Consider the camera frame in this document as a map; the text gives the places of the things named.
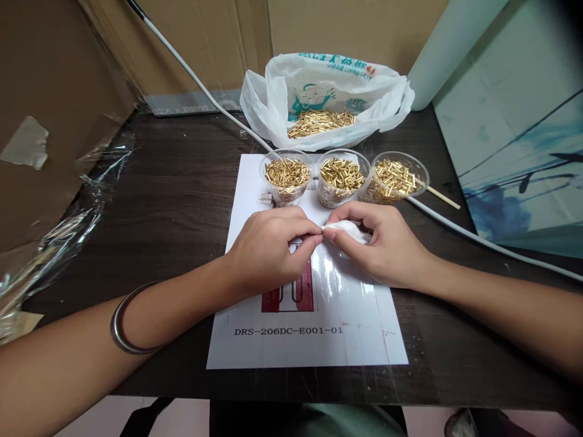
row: wooden stick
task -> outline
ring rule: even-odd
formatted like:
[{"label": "wooden stick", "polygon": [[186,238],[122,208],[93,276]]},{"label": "wooden stick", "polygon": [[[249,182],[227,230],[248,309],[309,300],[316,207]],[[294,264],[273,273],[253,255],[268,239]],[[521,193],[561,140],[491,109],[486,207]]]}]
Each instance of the wooden stick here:
[{"label": "wooden stick", "polygon": [[439,197],[441,200],[443,200],[445,203],[448,203],[449,205],[453,206],[455,209],[460,209],[461,206],[458,205],[456,202],[454,202],[453,200],[451,200],[450,198],[445,197],[443,194],[441,194],[439,191],[431,188],[430,186],[427,187],[427,191],[429,191],[431,194],[433,194],[434,196]]}]

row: right hand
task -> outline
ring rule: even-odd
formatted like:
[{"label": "right hand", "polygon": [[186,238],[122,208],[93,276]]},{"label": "right hand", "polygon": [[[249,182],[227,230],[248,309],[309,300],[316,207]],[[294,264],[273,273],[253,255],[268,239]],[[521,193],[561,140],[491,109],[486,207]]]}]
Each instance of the right hand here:
[{"label": "right hand", "polygon": [[383,284],[422,291],[430,267],[439,260],[413,235],[394,206],[347,202],[333,211],[328,223],[358,220],[373,231],[368,245],[358,243],[344,231],[326,229],[324,236]]}]

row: pink floor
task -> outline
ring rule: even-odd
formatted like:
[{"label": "pink floor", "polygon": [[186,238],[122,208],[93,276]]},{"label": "pink floor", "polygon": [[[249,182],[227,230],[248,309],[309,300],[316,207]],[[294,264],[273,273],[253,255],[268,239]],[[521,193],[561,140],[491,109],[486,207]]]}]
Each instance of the pink floor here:
[{"label": "pink floor", "polygon": [[[154,398],[108,396],[57,434],[57,437],[102,437],[121,433],[129,415]],[[453,408],[403,407],[409,437],[443,437],[443,427]],[[553,412],[505,410],[514,423],[537,437],[583,437]],[[156,420],[150,437],[208,436],[209,402],[176,399]]]}]

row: white paper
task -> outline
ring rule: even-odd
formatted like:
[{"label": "white paper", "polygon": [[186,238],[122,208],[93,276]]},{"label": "white paper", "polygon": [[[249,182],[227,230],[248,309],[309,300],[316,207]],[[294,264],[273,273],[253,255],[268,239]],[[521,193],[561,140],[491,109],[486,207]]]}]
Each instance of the white paper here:
[{"label": "white paper", "polygon": [[[260,200],[268,192],[258,172],[262,158],[241,156],[227,251],[252,213],[273,208]],[[314,188],[299,205],[321,226],[330,210],[319,204]],[[316,248],[309,270],[294,284],[217,313],[206,368],[409,363],[389,287],[340,257],[327,240]]]}]

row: clear plastic cup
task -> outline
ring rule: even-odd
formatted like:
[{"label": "clear plastic cup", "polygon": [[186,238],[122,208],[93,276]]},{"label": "clear plastic cup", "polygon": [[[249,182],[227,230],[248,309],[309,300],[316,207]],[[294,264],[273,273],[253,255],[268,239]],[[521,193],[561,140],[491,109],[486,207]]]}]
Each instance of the clear plastic cup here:
[{"label": "clear plastic cup", "polygon": [[[390,186],[385,185],[377,175],[376,171],[377,164],[384,160],[397,161],[404,167],[407,167],[409,172],[415,175],[415,185],[417,186],[416,191],[408,194],[402,194],[396,190],[393,190]],[[402,152],[381,153],[372,162],[372,169],[372,178],[370,178],[368,186],[366,186],[359,195],[359,200],[361,202],[376,203],[378,205],[390,205],[397,200],[401,200],[409,196],[418,196],[429,186],[429,173],[427,172],[425,166],[411,155]]]},{"label": "clear plastic cup", "polygon": [[[290,188],[284,188],[277,186],[267,180],[265,176],[265,167],[266,165],[270,164],[272,161],[277,161],[278,159],[289,158],[292,160],[301,160],[305,162],[308,166],[308,171],[310,177],[306,182],[302,185],[294,186]],[[273,152],[269,152],[265,155],[265,158],[261,160],[261,164],[259,165],[259,175],[261,179],[265,181],[266,184],[269,185],[269,191],[271,192],[271,196],[273,197],[273,201],[277,206],[294,206],[297,205],[302,198],[302,195],[305,192],[306,187],[310,183],[313,177],[313,167],[314,164],[312,159],[302,151],[297,151],[293,149],[277,149]]]},{"label": "clear plastic cup", "polygon": [[[320,170],[328,160],[333,160],[335,158],[342,159],[345,161],[352,161],[358,165],[360,172],[363,174],[364,183],[360,188],[348,190],[342,188],[336,188],[334,185],[326,182],[326,180],[320,174]],[[322,206],[329,209],[336,209],[344,202],[347,202],[355,194],[362,191],[362,189],[367,186],[370,177],[370,163],[368,159],[362,156],[360,153],[348,150],[348,149],[334,149],[326,152],[318,160],[316,165],[316,170],[318,174],[318,200]]]}]

